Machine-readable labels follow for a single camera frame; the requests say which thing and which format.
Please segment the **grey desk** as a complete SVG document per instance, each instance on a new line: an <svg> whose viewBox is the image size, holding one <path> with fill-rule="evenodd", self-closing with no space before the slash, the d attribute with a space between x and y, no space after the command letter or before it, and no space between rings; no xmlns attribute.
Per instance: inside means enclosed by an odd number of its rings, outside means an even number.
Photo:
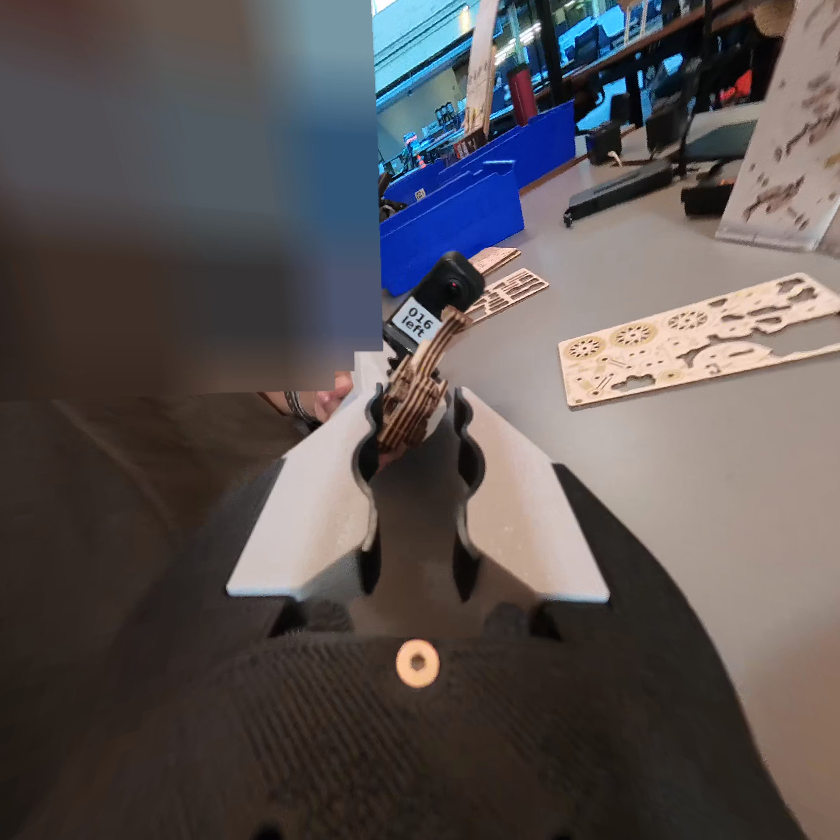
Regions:
<svg viewBox="0 0 840 840"><path fill-rule="evenodd" d="M686 594L810 838L838 838L838 354L572 411L558 345L838 260L715 239L672 185L564 228L616 169L584 156L527 187L508 244L549 288L447 353L474 391L567 465Z"/></svg>

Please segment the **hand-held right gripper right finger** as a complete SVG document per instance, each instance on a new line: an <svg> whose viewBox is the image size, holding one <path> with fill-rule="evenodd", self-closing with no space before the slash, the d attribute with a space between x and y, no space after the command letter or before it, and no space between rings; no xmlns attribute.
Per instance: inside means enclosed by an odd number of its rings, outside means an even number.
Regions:
<svg viewBox="0 0 840 840"><path fill-rule="evenodd" d="M550 457L468 388L455 390L453 418L466 486L453 556L460 600L510 583L528 602L607 603L609 588Z"/></svg>

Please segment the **tall wooden sheet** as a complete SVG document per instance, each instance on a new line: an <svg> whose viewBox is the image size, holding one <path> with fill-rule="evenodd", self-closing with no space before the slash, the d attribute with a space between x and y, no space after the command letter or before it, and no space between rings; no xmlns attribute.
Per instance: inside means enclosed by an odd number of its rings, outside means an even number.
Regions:
<svg viewBox="0 0 840 840"><path fill-rule="evenodd" d="M490 106L496 78L496 47L494 43L500 1L481 1L476 17L467 73L464 118L461 123L467 148L461 156L472 154L487 143Z"/></svg>

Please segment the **white printed instruction board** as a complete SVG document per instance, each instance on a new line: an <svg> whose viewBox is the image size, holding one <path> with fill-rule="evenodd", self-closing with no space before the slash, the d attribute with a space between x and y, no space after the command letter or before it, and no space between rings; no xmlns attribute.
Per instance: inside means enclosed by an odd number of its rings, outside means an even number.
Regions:
<svg viewBox="0 0 840 840"><path fill-rule="evenodd" d="M839 255L839 2L795 2L719 240Z"/></svg>

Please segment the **stack of wooden sheets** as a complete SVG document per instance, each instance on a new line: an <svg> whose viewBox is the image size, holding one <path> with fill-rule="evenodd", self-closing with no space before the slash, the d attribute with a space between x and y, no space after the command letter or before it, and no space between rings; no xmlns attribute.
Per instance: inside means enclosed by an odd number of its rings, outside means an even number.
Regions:
<svg viewBox="0 0 840 840"><path fill-rule="evenodd" d="M483 248L478 254L470 257L469 263L483 277L488 277L520 256L521 251L518 248L492 246Z"/></svg>

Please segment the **person's left hand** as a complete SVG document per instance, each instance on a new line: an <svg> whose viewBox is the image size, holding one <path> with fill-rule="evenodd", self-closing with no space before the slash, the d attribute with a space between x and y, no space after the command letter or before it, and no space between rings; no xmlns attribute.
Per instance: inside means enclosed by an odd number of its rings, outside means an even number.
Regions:
<svg viewBox="0 0 840 840"><path fill-rule="evenodd" d="M353 373L351 371L337 372L334 376L334 385L331 391L314 393L313 412L316 419L321 424L326 423L339 410L345 398L352 393L353 388Z"/></svg>

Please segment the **red bottle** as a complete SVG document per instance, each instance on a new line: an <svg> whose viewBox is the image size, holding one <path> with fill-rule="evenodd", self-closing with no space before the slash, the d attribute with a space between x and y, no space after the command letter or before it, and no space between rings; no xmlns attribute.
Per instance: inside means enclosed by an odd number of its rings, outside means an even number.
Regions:
<svg viewBox="0 0 840 840"><path fill-rule="evenodd" d="M529 64L519 63L512 67L507 74L507 84L517 125L525 127L539 114Z"/></svg>

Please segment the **blue plastic bin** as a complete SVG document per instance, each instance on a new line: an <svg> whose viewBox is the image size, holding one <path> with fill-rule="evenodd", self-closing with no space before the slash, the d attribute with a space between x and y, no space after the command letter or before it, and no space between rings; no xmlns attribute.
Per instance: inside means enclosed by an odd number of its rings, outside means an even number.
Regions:
<svg viewBox="0 0 840 840"><path fill-rule="evenodd" d="M487 161L381 223L381 287L399 297L448 252L470 258L523 229L514 161Z"/></svg>
<svg viewBox="0 0 840 840"><path fill-rule="evenodd" d="M385 198L412 205L455 178L489 162L512 163L518 189L522 190L575 157L574 102L567 101L531 118L460 159L455 143L436 162L404 175L385 190Z"/></svg>

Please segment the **black flat device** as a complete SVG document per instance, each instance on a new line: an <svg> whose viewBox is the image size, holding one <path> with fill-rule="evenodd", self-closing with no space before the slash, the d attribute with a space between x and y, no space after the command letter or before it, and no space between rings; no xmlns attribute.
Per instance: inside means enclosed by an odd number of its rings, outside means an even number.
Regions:
<svg viewBox="0 0 840 840"><path fill-rule="evenodd" d="M571 228L579 219L655 193L668 187L674 180L674 174L675 167L668 159L652 161L609 182L578 192L570 198L563 214L563 224Z"/></svg>

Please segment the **wooden puzzle model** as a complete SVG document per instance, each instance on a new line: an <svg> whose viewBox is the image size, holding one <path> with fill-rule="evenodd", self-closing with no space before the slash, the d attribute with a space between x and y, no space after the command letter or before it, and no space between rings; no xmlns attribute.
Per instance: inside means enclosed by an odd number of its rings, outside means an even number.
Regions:
<svg viewBox="0 0 840 840"><path fill-rule="evenodd" d="M438 364L452 339L471 325L468 314L448 306L442 325L431 339L421 342L416 352L405 357L389 374L382 399L382 427L377 441L382 453L405 446L419 446L426 437L430 417L444 400L446 380L436 377Z"/></svg>

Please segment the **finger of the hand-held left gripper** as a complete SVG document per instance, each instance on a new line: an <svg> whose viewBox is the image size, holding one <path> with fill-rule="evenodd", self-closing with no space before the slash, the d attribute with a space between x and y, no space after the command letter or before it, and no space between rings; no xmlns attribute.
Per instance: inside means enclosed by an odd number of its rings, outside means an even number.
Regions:
<svg viewBox="0 0 840 840"><path fill-rule="evenodd" d="M426 406L423 416L417 421L413 432L414 447L421 445L434 433L445 417L450 403L450 394L443 394L434 406L432 406L432 403Z"/></svg>

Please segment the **small wooden puzzle sheet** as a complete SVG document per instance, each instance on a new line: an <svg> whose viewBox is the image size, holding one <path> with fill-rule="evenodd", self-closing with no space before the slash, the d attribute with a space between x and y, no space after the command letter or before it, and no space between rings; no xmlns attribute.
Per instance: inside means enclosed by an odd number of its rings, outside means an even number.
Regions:
<svg viewBox="0 0 840 840"><path fill-rule="evenodd" d="M550 283L530 269L519 269L489 284L466 311L473 324L488 320L550 288Z"/></svg>

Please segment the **black stand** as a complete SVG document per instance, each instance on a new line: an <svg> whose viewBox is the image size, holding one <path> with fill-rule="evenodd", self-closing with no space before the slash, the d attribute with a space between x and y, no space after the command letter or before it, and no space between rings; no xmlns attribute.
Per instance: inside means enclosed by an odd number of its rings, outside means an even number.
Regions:
<svg viewBox="0 0 840 840"><path fill-rule="evenodd" d="M695 113L691 104L697 101L704 70L700 59L693 59L686 67L677 93L654 108L645 123L647 148L652 156L671 145L678 146L667 156L678 177L685 176L689 165L726 164L742 159L757 124L757 120L728 123L689 141Z"/></svg>

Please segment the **small black box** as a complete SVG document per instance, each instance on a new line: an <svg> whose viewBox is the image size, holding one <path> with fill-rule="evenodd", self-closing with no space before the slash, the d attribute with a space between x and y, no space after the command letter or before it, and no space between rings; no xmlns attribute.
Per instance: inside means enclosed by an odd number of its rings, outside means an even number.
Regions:
<svg viewBox="0 0 840 840"><path fill-rule="evenodd" d="M680 201L688 217L721 217L725 212L735 180L719 175L704 177L681 190Z"/></svg>

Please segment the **wooden puzzle sheet with gears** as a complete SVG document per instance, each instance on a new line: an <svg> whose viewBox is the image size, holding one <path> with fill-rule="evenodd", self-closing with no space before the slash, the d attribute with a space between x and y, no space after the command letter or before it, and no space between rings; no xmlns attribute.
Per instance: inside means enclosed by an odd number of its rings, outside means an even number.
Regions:
<svg viewBox="0 0 840 840"><path fill-rule="evenodd" d="M838 352L779 354L768 338L838 316L839 296L804 273L759 283L559 343L572 409Z"/></svg>

